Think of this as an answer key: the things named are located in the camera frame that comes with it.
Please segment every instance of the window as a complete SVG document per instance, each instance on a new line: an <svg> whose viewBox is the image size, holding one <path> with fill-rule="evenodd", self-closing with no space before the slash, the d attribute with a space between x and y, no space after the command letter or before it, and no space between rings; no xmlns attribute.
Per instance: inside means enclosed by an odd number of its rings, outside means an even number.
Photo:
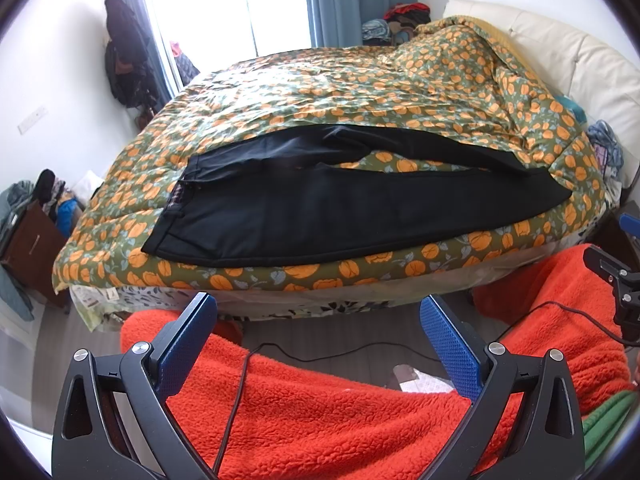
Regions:
<svg viewBox="0 0 640 480"><path fill-rule="evenodd" d="M151 1L165 49L179 43L201 72L311 46L306 0Z"/></svg>

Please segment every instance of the orange fleece blanket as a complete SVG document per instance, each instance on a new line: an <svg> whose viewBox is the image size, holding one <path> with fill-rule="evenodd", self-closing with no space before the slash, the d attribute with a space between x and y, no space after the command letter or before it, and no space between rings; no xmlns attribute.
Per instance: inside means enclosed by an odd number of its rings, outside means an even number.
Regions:
<svg viewBox="0 0 640 480"><path fill-rule="evenodd" d="M583 309L610 330L611 288L572 248L500 282L476 289L478 309L510 323L546 300ZM137 312L122 329L122 350L151 341L177 312ZM568 359L580 411L631 389L623 348L591 323L557 307L531 314L504 339L514 353L542 356L559 348ZM168 405L188 439L212 464L238 387L247 350L209 337L180 394ZM220 469L222 480L414 480L430 464L469 407L457 393L406 394L252 357L242 403ZM512 396L481 467L495 461L513 424Z"/></svg>

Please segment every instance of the wooden nightstand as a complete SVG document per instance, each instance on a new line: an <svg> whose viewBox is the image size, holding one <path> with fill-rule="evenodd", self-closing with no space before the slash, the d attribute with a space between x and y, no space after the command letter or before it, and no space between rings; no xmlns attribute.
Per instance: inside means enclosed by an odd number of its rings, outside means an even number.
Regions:
<svg viewBox="0 0 640 480"><path fill-rule="evenodd" d="M18 220L0 264L24 286L36 290L55 306L65 308L68 290L56 294L51 284L53 262L65 243L65 237L40 204L33 202Z"/></svg>

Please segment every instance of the blue clamp pad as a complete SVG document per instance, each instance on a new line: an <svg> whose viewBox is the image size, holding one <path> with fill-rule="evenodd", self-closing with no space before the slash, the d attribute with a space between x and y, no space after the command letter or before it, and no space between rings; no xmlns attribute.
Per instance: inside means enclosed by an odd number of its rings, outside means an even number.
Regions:
<svg viewBox="0 0 640 480"><path fill-rule="evenodd" d="M200 292L180 317L156 336L152 343L154 353L159 353L155 390L161 402L180 392L217 320L215 298Z"/></svg>
<svg viewBox="0 0 640 480"><path fill-rule="evenodd" d="M620 224L620 229L625 233L640 238L640 220L638 218L623 213L618 219L618 224Z"/></svg>
<svg viewBox="0 0 640 480"><path fill-rule="evenodd" d="M483 386L480 363L431 296L420 304L420 324L458 393L475 402Z"/></svg>

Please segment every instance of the orange flower pattern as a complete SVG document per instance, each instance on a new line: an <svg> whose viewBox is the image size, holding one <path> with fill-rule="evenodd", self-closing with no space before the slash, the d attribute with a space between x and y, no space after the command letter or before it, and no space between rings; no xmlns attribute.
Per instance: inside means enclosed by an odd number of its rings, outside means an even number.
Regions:
<svg viewBox="0 0 640 480"><path fill-rule="evenodd" d="M314 290L471 266L581 230L605 207L593 149L571 113L507 41L477 20L453 16L419 27L412 41L396 49L285 52L191 84L113 163L56 259L54 286ZM547 213L511 226L332 263L209 269L141 252L191 155L276 129L327 122L403 126L510 150L527 167L548 168L573 193ZM464 169L389 152L373 152L348 167Z"/></svg>

